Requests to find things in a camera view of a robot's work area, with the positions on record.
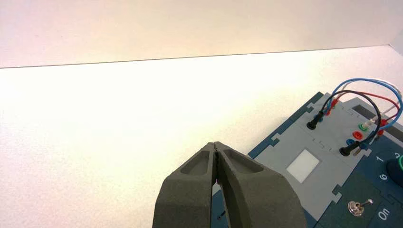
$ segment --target white backdrop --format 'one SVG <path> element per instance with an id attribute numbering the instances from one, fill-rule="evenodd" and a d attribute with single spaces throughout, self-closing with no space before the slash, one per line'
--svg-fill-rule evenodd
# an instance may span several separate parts
<path id="1" fill-rule="evenodd" d="M 403 30 L 391 42 L 391 46 L 393 47 L 394 50 L 403 55 Z"/>
<path id="2" fill-rule="evenodd" d="M 1 0 L 0 67 L 387 45 L 402 0 Z"/>
<path id="3" fill-rule="evenodd" d="M 402 72 L 389 46 L 0 69 L 0 227 L 151 227 L 207 142 L 246 154 L 316 92 Z"/>

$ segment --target blue cable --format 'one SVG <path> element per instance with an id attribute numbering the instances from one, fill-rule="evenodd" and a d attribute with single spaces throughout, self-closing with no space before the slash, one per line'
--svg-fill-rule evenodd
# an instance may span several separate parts
<path id="1" fill-rule="evenodd" d="M 382 85 L 382 86 L 384 86 L 384 87 L 390 89 L 390 90 L 396 95 L 397 99 L 399 100 L 399 104 L 400 104 L 400 107 L 401 107 L 401 108 L 400 108 L 400 110 L 398 111 L 397 116 L 396 116 L 390 123 L 388 123 L 387 125 L 385 125 L 385 126 L 379 128 L 379 130 L 383 130 L 383 129 L 386 129 L 386 128 L 392 126 L 392 125 L 397 121 L 397 119 L 399 119 L 399 117 L 400 117 L 400 115 L 402 114 L 402 111 L 403 111 L 403 101 L 402 101 L 402 97 L 400 96 L 400 94 L 399 94 L 393 87 L 391 87 L 390 85 L 388 85 L 388 84 L 386 84 L 386 83 L 384 83 L 384 82 L 382 82 L 382 81 L 378 81 L 378 80 L 376 80 L 376 79 L 370 79 L 370 78 L 363 78 L 363 77 L 351 78 L 351 79 L 348 79 L 348 80 L 342 82 L 338 87 L 336 87 L 336 89 L 333 91 L 332 95 L 333 95 L 342 85 L 344 85 L 344 84 L 347 83 L 347 82 L 353 82 L 353 81 L 367 81 L 367 82 L 373 82 L 373 83 Z M 332 102 L 332 101 L 330 100 L 329 103 L 327 103 L 327 110 L 330 109 L 330 104 L 331 104 L 331 102 Z"/>

